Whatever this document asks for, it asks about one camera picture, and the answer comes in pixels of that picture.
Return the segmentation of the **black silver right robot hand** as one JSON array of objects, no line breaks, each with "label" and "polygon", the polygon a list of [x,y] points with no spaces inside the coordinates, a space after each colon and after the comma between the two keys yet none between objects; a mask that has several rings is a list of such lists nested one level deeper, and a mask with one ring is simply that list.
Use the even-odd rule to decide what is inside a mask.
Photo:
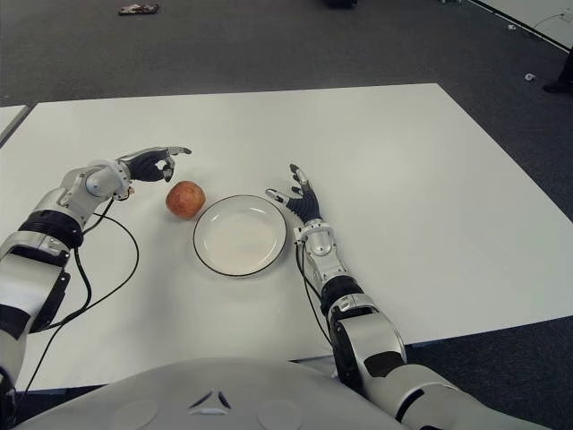
[{"label": "black silver right robot hand", "polygon": [[292,178],[298,186],[292,186],[291,191],[296,197],[289,197],[275,189],[268,188],[265,194],[273,201],[280,203],[291,211],[303,224],[322,219],[318,198],[312,189],[308,176],[295,164],[289,165]]}]

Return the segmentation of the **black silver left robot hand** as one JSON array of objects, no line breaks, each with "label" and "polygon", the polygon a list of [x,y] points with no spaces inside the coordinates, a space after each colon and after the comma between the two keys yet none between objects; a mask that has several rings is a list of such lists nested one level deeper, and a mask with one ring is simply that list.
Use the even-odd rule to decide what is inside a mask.
[{"label": "black silver left robot hand", "polygon": [[175,173],[174,156],[179,154],[191,155],[192,151],[185,147],[169,146],[154,147],[124,155],[116,161],[129,171],[131,180],[142,182],[170,182]]}]

